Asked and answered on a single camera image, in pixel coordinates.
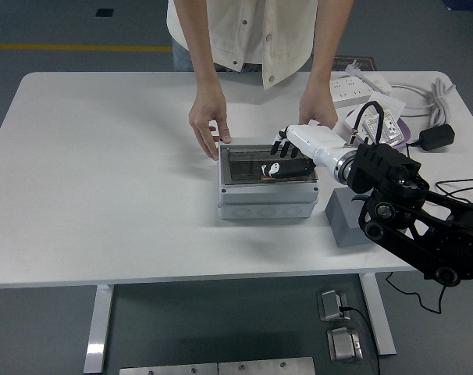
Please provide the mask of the person's right hand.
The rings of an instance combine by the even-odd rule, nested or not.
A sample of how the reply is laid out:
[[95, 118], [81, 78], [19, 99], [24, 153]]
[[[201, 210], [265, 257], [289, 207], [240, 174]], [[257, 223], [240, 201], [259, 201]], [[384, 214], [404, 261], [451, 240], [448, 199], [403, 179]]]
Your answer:
[[206, 156], [216, 161], [219, 158], [217, 143], [229, 144], [232, 141], [227, 124], [226, 98], [219, 82], [198, 85], [188, 120]]

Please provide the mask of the person's left hand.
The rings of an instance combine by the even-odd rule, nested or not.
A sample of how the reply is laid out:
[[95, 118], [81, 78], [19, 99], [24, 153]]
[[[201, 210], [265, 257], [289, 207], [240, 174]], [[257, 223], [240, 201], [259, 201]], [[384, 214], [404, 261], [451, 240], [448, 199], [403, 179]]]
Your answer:
[[337, 123], [338, 116], [333, 104], [329, 84], [326, 82], [309, 82], [302, 94], [298, 123], [306, 125], [312, 120], [329, 129], [333, 129]]

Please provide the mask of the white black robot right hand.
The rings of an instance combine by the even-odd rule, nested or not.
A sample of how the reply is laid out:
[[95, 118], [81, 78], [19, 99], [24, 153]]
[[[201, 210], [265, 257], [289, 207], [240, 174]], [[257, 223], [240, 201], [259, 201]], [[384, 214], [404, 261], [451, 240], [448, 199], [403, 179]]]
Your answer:
[[316, 166], [324, 166], [334, 180], [347, 184], [356, 149], [328, 127], [290, 125], [279, 131], [272, 149], [278, 162], [261, 166], [262, 174], [272, 179], [309, 175]]

